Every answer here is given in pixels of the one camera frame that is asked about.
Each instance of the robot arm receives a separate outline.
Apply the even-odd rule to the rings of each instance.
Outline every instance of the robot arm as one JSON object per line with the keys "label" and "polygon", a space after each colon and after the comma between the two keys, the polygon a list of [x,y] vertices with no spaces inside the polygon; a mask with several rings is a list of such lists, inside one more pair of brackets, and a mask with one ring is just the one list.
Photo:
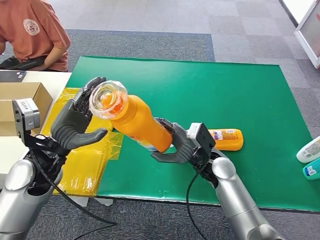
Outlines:
{"label": "robot arm", "polygon": [[66,102],[51,126],[49,137],[31,135],[32,129],[40,126],[39,112],[31,98],[13,101],[17,134],[29,151],[9,171],[0,194],[0,239],[26,239],[53,193],[54,188],[36,166],[40,165],[57,185],[70,150],[98,142],[107,133],[103,128],[85,133],[92,117],[89,97],[103,81],[106,78],[93,79]]}
{"label": "robot arm", "polygon": [[[192,154],[183,151],[184,156],[189,157],[187,162],[215,189],[237,240],[285,240],[259,210],[232,161],[214,148],[214,140],[203,123],[192,123],[186,132],[176,123],[165,119],[158,121],[171,131],[173,139],[180,145],[176,153],[169,156],[158,152],[151,155],[159,162],[174,163],[180,149],[193,149]],[[176,163],[181,163],[181,158],[178,159]]]}

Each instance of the orange plastic bottle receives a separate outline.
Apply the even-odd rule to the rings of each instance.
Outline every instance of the orange plastic bottle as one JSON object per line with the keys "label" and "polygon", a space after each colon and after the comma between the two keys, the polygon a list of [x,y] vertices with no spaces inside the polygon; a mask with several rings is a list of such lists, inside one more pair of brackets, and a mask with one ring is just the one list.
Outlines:
{"label": "orange plastic bottle", "polygon": [[238,129],[209,129],[215,141],[215,148],[221,151],[238,151],[244,145],[244,137]]}
{"label": "orange plastic bottle", "polygon": [[109,119],[116,130],[149,151],[163,153],[172,142],[172,136],[154,119],[148,105],[137,96],[128,95],[119,81],[98,85],[90,96],[89,106],[94,116]]}

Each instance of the transparent cup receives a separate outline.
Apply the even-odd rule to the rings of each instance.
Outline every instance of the transparent cup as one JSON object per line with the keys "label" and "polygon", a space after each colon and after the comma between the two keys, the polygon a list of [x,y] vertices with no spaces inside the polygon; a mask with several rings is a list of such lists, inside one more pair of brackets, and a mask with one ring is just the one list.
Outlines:
{"label": "transparent cup", "polygon": [[99,84],[90,96],[89,109],[101,119],[114,119],[128,102],[128,91],[119,81],[109,80]]}

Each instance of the white bottle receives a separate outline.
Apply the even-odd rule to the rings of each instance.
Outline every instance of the white bottle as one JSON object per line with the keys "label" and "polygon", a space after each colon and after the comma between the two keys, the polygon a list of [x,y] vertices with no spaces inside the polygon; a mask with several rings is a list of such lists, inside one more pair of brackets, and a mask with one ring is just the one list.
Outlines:
{"label": "white bottle", "polygon": [[310,141],[297,153],[297,160],[309,163],[320,157],[320,136]]}

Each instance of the green mat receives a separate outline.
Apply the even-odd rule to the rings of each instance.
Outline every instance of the green mat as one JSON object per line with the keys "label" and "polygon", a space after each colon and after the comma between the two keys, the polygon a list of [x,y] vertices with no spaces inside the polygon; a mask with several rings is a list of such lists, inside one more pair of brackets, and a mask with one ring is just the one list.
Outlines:
{"label": "green mat", "polygon": [[[188,129],[237,128],[245,144],[225,152],[260,206],[320,211],[320,181],[306,180],[296,153],[311,140],[281,69],[276,65],[82,57],[67,87],[96,76],[122,82],[155,117]],[[109,161],[98,196],[185,201],[195,174],[189,164],[158,163],[125,137],[118,160]],[[198,178],[190,201],[217,203],[214,191]]]}

